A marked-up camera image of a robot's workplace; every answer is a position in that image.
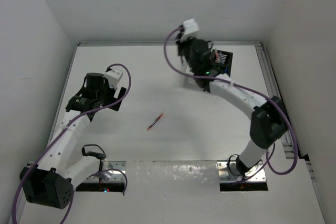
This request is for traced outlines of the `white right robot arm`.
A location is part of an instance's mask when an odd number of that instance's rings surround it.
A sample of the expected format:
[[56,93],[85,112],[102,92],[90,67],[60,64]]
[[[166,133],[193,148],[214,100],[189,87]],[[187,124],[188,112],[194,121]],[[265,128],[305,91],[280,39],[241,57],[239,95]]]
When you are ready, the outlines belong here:
[[254,92],[239,88],[230,78],[233,53],[217,50],[211,41],[191,38],[177,41],[178,55],[187,62],[197,85],[225,99],[250,119],[250,141],[235,161],[235,176],[245,176],[281,138],[288,127],[277,108],[283,102],[277,96],[267,101]]

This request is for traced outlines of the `red clear pen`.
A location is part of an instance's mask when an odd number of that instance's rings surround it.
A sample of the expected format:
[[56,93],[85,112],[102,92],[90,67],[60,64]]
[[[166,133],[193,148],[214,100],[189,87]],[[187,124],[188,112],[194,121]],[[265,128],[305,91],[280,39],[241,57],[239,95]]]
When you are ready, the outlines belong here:
[[215,53],[216,62],[217,62],[217,63],[221,63],[221,59],[220,59],[220,56],[219,56],[219,54],[218,54],[217,49],[214,49],[214,53]]

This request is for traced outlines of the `orange red pen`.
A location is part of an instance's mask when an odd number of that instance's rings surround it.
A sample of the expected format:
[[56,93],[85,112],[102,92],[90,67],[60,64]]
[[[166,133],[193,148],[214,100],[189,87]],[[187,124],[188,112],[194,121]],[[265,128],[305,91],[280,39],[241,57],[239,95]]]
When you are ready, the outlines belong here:
[[164,111],[147,127],[147,131],[149,131],[164,115]]

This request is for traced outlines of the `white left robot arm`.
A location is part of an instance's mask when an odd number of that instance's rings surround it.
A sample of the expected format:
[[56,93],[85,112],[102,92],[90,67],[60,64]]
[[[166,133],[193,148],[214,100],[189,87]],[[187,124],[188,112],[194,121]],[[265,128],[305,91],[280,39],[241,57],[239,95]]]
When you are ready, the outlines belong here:
[[118,111],[126,88],[114,94],[123,76],[118,69],[105,73],[88,73],[81,89],[69,100],[64,118],[45,155],[37,162],[24,167],[20,178],[26,178],[23,191],[29,203],[64,209],[70,202],[74,190],[92,174],[102,171],[107,163],[104,152],[86,152],[75,164],[68,166],[79,136],[95,116],[96,110],[110,105]]

